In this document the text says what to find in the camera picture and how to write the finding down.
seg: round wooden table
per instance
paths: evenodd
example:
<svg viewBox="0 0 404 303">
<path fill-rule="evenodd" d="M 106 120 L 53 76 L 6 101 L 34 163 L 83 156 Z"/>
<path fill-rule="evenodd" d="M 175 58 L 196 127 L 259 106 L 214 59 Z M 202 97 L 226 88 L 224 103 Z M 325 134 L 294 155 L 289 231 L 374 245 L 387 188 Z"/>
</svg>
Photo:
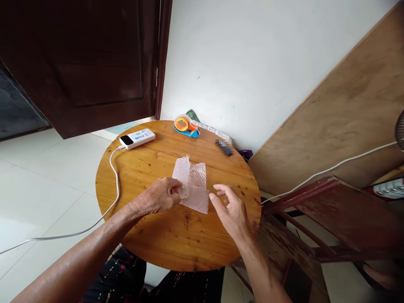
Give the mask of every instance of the round wooden table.
<svg viewBox="0 0 404 303">
<path fill-rule="evenodd" d="M 109 219 L 159 177 L 171 177 L 177 158 L 188 154 L 191 162 L 206 163 L 207 189 L 211 192 L 216 192 L 213 184 L 233 186 L 244 200 L 249 221 L 256 230 L 261 216 L 260 192 L 247 163 L 236 150 L 233 156 L 225 156 L 215 145 L 215 140 L 219 138 L 217 135 L 201 129 L 199 138 L 190 138 L 176 132 L 173 125 L 173 121 L 152 121 L 120 135 L 149 128 L 156 138 L 134 149 L 115 152 L 112 164 L 119 175 L 121 197 L 105 219 Z M 109 157 L 121 145 L 119 137 L 105 151 L 97 171 L 96 192 L 103 214 L 117 195 Z M 217 269 L 240 257 L 210 201 L 207 215 L 183 205 L 148 215 L 132 228 L 122 244 L 143 260 L 174 271 Z"/>
</svg>

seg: patterned clothing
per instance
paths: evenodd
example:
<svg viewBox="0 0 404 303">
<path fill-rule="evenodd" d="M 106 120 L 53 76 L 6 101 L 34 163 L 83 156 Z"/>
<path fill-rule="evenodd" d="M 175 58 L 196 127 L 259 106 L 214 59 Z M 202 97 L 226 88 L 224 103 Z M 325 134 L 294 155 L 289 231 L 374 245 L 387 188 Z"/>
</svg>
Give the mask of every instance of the patterned clothing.
<svg viewBox="0 0 404 303">
<path fill-rule="evenodd" d="M 213 271 L 170 271 L 148 292 L 146 262 L 119 245 L 94 279 L 82 303 L 220 302 L 224 267 Z"/>
</svg>

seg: bubble wrap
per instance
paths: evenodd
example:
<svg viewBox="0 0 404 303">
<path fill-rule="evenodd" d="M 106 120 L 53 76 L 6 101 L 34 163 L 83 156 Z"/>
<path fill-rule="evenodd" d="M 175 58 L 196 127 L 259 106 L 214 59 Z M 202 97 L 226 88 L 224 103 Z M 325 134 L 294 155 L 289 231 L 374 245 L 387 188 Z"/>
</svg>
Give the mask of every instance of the bubble wrap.
<svg viewBox="0 0 404 303">
<path fill-rule="evenodd" d="M 178 179 L 183 184 L 179 191 L 180 204 L 207 214 L 209 191 L 206 189 L 205 163 L 191 164 L 189 155 L 179 158 L 175 163 L 173 178 Z"/>
</svg>

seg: cable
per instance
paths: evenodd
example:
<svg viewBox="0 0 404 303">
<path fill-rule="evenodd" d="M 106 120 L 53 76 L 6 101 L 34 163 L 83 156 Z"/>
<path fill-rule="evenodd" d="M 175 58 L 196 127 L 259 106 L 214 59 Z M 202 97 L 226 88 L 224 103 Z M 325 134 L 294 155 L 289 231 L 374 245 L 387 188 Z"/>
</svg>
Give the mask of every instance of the cable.
<svg viewBox="0 0 404 303">
<path fill-rule="evenodd" d="M 295 191 L 296 189 L 298 189 L 298 188 L 299 188 L 300 186 L 302 186 L 303 184 L 309 182 L 309 181 L 310 181 L 311 179 L 313 179 L 315 176 L 318 176 L 318 175 L 321 175 L 322 173 L 326 173 L 327 171 L 333 170 L 334 168 L 340 166 L 341 164 L 343 164 L 343 163 L 345 163 L 345 162 L 348 162 L 348 161 L 351 161 L 351 160 L 354 160 L 354 159 L 358 159 L 358 158 L 360 158 L 360 157 L 362 157 L 362 156 L 365 156 L 365 155 L 367 155 L 367 154 L 370 154 L 370 153 L 372 153 L 372 152 L 375 152 L 375 151 L 377 151 L 377 150 L 379 150 L 379 149 L 388 147 L 388 146 L 390 146 L 390 145 L 394 145 L 394 144 L 396 144 L 396 143 L 397 143 L 397 142 L 395 141 L 395 142 L 392 142 L 392 143 L 389 143 L 389 144 L 385 144 L 385 145 L 379 146 L 379 147 L 377 147 L 377 148 L 375 148 L 375 149 L 369 150 L 368 152 L 365 152 L 365 153 L 363 153 L 363 154 L 360 154 L 359 156 L 355 156 L 355 157 L 352 157 L 352 158 L 345 159 L 345 160 L 341 161 L 340 163 L 334 165 L 333 167 L 331 167 L 331 168 L 329 168 L 329 169 L 327 169 L 327 170 L 323 170 L 322 172 L 319 172 L 319 173 L 316 173 L 316 174 L 312 175 L 310 178 L 308 178 L 306 181 L 303 181 L 302 183 L 300 183 L 299 185 L 297 185 L 295 188 L 293 188 L 293 189 L 291 189 L 291 190 L 289 190 L 289 191 L 287 191 L 287 192 L 285 192 L 285 193 L 283 193 L 283 194 L 279 194 L 279 195 L 277 195 L 277 196 L 274 196 L 274 197 L 272 197 L 272 198 L 269 198 L 269 199 L 265 200 L 264 202 L 261 203 L 261 205 L 263 205 L 264 203 L 267 203 L 268 201 L 272 201 L 272 199 L 275 199 L 275 198 L 277 198 L 277 197 L 280 197 L 280 196 L 283 196 L 283 195 L 286 195 L 286 194 L 290 194 L 291 192 Z"/>
<path fill-rule="evenodd" d="M 121 150 L 121 149 L 124 149 L 124 148 L 125 148 L 125 147 L 124 147 L 123 145 L 119 146 L 116 150 L 114 150 L 114 151 L 112 152 L 111 156 L 109 157 L 109 164 L 111 165 L 111 168 L 112 168 L 112 170 L 114 171 L 115 177 L 116 177 L 116 179 L 117 179 L 117 198 L 115 199 L 114 203 L 112 203 L 112 205 L 108 208 L 108 210 L 105 212 L 105 214 L 104 214 L 97 222 L 95 222 L 94 225 L 92 225 L 91 227 L 87 228 L 86 230 L 83 230 L 83 231 L 80 231 L 80 232 L 77 232 L 77 233 L 74 233 L 74 234 L 66 234 L 66 235 L 54 236 L 54 237 L 31 238 L 31 239 L 25 240 L 24 242 L 21 242 L 20 244 L 17 244 L 16 246 L 13 246 L 13 247 L 11 247 L 11 248 L 8 248 L 8 249 L 6 249 L 6 250 L 0 252 L 0 255 L 3 254 L 3 253 L 8 252 L 9 250 L 12 250 L 12 249 L 14 249 L 14 248 L 17 248 L 18 246 L 21 246 L 21 245 L 23 245 L 23 244 L 25 244 L 25 243 L 31 242 L 31 241 L 47 241 L 47 240 L 63 239 L 63 238 L 69 238 L 69 237 L 77 236 L 77 235 L 79 235 L 79 234 L 83 234 L 83 233 L 89 231 L 90 229 L 92 229 L 92 228 L 93 228 L 95 225 L 97 225 L 102 219 L 104 219 L 105 215 L 114 207 L 114 205 L 117 203 L 117 201 L 118 201 L 118 199 L 119 199 L 119 179 L 118 179 L 117 171 L 114 169 L 114 166 L 112 166 L 112 156 L 114 155 L 114 153 L 115 153 L 117 150 Z"/>
</svg>

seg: dark wooden door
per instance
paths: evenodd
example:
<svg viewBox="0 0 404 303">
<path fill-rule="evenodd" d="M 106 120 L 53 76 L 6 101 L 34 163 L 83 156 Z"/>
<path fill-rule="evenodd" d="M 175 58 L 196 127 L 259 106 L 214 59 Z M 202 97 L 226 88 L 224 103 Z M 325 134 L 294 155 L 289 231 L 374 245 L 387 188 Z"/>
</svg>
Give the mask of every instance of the dark wooden door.
<svg viewBox="0 0 404 303">
<path fill-rule="evenodd" d="M 0 58 L 63 138 L 153 116 L 156 0 L 6 0 Z"/>
</svg>

